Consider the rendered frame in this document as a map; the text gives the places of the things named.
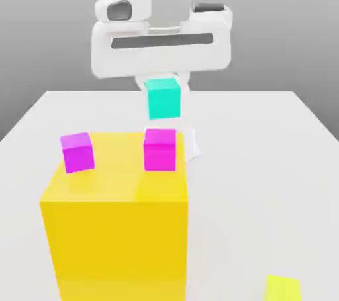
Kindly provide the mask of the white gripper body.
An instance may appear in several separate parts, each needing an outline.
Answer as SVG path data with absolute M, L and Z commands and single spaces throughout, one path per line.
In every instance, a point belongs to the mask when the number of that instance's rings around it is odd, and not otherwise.
M 177 32 L 152 32 L 147 22 L 96 22 L 91 70 L 99 79 L 220 70 L 231 61 L 233 13 L 204 7 Z

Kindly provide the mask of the small teal cube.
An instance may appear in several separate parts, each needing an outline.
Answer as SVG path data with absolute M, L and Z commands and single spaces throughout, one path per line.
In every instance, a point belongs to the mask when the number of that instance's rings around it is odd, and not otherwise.
M 150 120 L 180 117 L 181 87 L 174 77 L 149 79 L 144 84 Z

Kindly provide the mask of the small magenta cube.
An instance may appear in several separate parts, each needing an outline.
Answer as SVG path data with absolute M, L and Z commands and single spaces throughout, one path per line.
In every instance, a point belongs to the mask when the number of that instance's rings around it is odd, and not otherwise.
M 144 169 L 146 171 L 176 170 L 176 130 L 148 128 L 144 135 Z

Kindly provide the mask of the small purple cube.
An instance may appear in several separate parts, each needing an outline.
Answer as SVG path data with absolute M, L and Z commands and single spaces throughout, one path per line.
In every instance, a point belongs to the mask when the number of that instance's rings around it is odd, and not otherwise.
M 66 173 L 95 168 L 93 144 L 88 132 L 60 137 Z

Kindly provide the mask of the small yellow cube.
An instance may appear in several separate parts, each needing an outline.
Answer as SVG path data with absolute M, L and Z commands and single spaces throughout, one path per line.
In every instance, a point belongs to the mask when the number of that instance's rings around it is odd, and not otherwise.
M 301 301 L 298 279 L 267 275 L 264 301 Z

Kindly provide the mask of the large yellow box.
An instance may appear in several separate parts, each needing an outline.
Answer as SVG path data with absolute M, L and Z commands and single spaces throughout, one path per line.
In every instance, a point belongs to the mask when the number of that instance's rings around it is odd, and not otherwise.
M 95 168 L 59 164 L 40 199 L 61 301 L 185 301 L 183 135 L 164 172 L 144 170 L 141 132 L 91 139 Z

